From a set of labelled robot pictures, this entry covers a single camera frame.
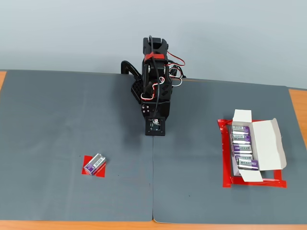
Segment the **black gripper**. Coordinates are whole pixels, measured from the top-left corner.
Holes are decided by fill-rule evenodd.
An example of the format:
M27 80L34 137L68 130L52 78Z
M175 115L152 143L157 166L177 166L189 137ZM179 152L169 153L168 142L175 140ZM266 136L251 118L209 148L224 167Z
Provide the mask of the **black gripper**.
M141 101L141 112L144 117L164 117L168 118L170 111L170 101L163 101L156 104L156 101Z

